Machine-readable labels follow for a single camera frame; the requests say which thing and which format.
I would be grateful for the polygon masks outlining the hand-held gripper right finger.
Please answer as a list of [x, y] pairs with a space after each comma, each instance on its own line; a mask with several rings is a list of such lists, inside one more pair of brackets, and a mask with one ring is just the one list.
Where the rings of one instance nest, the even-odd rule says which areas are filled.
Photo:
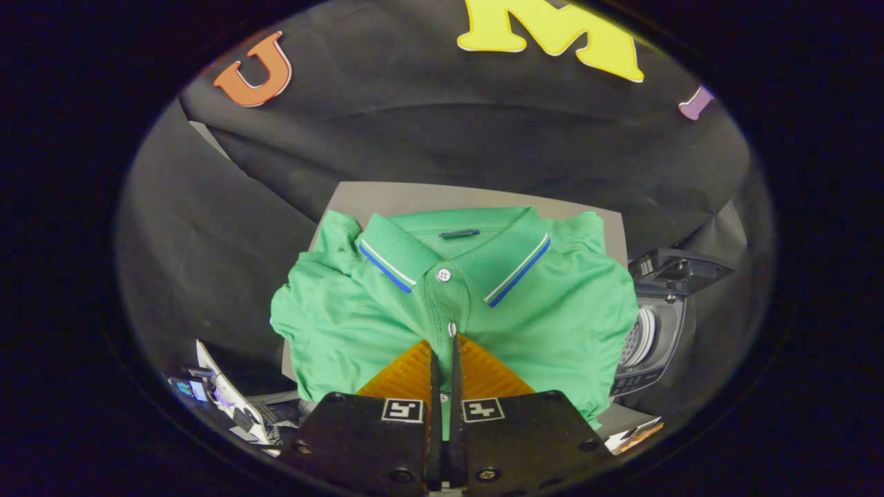
[[452, 339], [449, 462], [465, 494], [555, 494], [615, 468], [564, 393], [534, 392], [459, 334]]

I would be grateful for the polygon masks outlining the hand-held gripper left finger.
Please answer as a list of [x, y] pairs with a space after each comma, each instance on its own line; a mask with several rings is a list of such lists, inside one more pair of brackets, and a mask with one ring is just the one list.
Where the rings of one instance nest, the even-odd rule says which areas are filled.
[[418, 342], [356, 393], [331, 392], [279, 454], [282, 465], [345, 494], [440, 487], [438, 356]]

